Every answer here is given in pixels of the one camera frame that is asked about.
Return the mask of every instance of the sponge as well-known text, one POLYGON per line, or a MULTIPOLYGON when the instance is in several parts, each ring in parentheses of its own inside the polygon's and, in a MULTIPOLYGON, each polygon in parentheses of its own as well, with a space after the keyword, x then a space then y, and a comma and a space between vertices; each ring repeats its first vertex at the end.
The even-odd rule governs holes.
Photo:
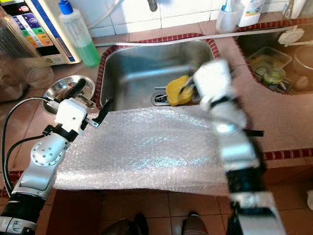
POLYGON ((169 84, 167 84, 166 93, 170 105, 172 106, 182 105, 192 100, 194 90, 190 89, 190 87, 186 87, 179 95, 180 90, 186 85, 187 82, 188 76, 186 75, 178 79, 175 79, 171 81, 169 84))

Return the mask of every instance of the metal bowl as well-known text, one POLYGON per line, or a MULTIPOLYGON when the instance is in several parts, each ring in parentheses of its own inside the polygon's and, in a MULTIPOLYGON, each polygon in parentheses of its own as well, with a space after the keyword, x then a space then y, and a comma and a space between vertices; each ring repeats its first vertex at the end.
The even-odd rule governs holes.
MULTIPOLYGON (((45 92, 44 97, 49 97, 52 99, 56 98, 58 100, 64 98, 65 94, 73 86, 75 86, 78 80, 81 78, 86 80, 86 85, 84 86, 80 94, 82 94, 87 99, 91 99, 95 90, 94 82, 90 78, 82 76, 82 75, 72 75, 72 76, 61 78, 59 81, 52 84, 52 86, 45 92)), ((52 115, 57 114, 58 110, 49 106, 47 102, 43 101, 42 106, 44 110, 46 110, 49 114, 52 114, 52 115)))

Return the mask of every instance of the drain strainer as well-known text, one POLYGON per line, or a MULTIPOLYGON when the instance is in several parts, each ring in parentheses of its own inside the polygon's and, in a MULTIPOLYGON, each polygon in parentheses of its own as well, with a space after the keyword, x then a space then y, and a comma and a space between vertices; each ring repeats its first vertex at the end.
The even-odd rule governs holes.
POLYGON ((165 91, 154 92, 151 96, 151 103, 155 106, 169 105, 167 101, 167 94, 165 91))

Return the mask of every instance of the black cable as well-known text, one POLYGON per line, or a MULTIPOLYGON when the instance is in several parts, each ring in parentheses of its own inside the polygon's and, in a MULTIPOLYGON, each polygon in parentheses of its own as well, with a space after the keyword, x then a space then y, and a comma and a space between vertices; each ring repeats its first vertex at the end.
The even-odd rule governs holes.
POLYGON ((5 168, 4 173, 5 173, 5 178, 8 180, 8 185, 10 187, 11 193, 12 193, 12 190, 13 190, 13 184, 12 184, 12 182, 10 180, 10 175, 9 175, 9 170, 8 170, 8 163, 9 163, 9 158, 10 158, 11 153, 21 143, 24 143, 24 142, 27 142, 27 141, 37 140, 37 139, 40 139, 40 138, 43 138, 43 137, 45 137, 45 135, 34 136, 34 137, 30 137, 30 138, 26 138, 26 139, 23 139, 21 141, 18 141, 14 145, 12 145, 11 148, 9 149, 9 151, 7 152, 6 158, 4 160, 4 168, 5 168))
POLYGON ((40 99, 40 100, 44 100, 44 101, 49 101, 49 98, 44 98, 44 97, 31 97, 31 98, 27 98, 25 100, 22 100, 21 102, 19 102, 17 105, 15 105, 10 112, 7 114, 7 116, 5 117, 4 123, 3 123, 3 129, 2 129, 2 134, 1 134, 1 170, 2 170, 2 175, 3 175, 3 180, 4 180, 4 185, 5 188, 9 194, 9 196, 11 197, 11 193, 10 193, 10 186, 9 186, 9 179, 6 178, 5 175, 5 133, 6 133, 6 127, 8 125, 8 121, 9 118, 11 117, 12 113, 16 110, 17 107, 19 107, 21 104, 27 102, 27 101, 31 101, 31 100, 36 100, 36 99, 40 99))

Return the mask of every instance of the blue bottle cap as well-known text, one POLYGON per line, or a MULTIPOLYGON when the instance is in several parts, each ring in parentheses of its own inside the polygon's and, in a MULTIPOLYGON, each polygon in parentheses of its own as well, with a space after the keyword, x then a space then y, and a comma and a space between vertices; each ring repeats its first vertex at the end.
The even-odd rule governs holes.
POLYGON ((59 2, 59 7, 64 15, 69 15, 73 12, 73 8, 69 1, 61 0, 59 2))

